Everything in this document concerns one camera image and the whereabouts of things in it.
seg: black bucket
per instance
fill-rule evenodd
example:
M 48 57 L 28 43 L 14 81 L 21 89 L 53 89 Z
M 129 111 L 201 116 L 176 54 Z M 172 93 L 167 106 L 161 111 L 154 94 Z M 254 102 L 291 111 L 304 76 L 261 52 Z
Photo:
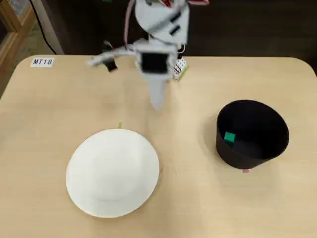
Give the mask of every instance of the black bucket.
M 251 169 L 279 156 L 288 141 L 284 119 L 263 103 L 234 101 L 217 117 L 218 154 L 235 168 Z

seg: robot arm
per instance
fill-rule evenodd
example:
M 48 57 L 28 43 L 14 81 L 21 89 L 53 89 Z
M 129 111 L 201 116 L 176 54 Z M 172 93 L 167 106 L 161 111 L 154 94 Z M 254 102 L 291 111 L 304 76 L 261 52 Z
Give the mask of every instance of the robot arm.
M 172 78 L 178 49 L 187 43 L 188 2 L 187 0 L 174 0 L 174 2 L 161 0 L 168 2 L 169 5 L 157 0 L 130 0 L 128 9 L 132 7 L 134 1 L 136 1 L 136 19 L 139 25 L 148 32 L 149 40 L 138 40 L 132 45 L 105 52 L 92 58 L 88 64 L 107 63 L 117 56 L 135 56 L 136 67 L 148 80 L 151 103 L 158 110 L 163 103 L 165 83 Z

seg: white label sticker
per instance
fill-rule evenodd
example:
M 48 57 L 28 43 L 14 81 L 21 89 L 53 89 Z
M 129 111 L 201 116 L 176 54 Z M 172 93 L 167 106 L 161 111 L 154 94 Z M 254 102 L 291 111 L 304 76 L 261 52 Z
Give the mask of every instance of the white label sticker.
M 31 67 L 52 67 L 54 58 L 34 58 Z

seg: white bowl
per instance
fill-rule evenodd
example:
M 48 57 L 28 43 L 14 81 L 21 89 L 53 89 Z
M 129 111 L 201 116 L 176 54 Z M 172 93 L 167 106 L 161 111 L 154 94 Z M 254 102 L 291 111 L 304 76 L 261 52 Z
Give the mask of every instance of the white bowl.
M 102 218 L 126 215 L 152 194 L 159 159 L 143 136 L 110 129 L 86 139 L 72 155 L 66 172 L 71 200 L 85 213 Z

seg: table surface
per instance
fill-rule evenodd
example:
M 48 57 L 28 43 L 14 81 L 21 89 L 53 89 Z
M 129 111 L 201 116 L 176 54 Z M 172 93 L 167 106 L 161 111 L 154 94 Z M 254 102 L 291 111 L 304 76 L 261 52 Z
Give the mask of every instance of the table surface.
M 294 58 L 189 57 L 155 111 L 133 58 L 119 71 L 55 56 L 51 68 L 15 70 L 0 100 L 0 237 L 316 238 L 317 79 Z M 243 173 L 215 150 L 215 120 L 238 99 L 276 109 L 286 151 Z M 122 127 L 155 147 L 160 177 L 149 200 L 116 219 L 91 217 L 70 200 L 65 172 L 76 147 Z

